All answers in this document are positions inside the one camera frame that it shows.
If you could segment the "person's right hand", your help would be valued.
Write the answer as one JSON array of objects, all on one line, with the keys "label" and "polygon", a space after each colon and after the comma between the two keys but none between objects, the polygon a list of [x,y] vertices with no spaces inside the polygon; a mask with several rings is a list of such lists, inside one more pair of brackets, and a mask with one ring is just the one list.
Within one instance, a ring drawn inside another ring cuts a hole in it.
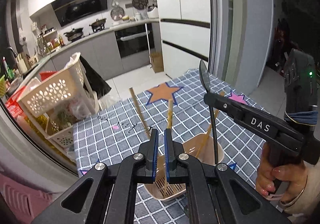
[{"label": "person's right hand", "polygon": [[269,153],[270,147],[268,143],[264,143],[255,189],[260,195],[267,197],[276,191],[275,180],[289,182],[289,186],[281,197],[281,202],[291,202],[304,190],[308,179],[308,169],[304,162],[299,165],[288,164],[273,167],[268,161]]}]

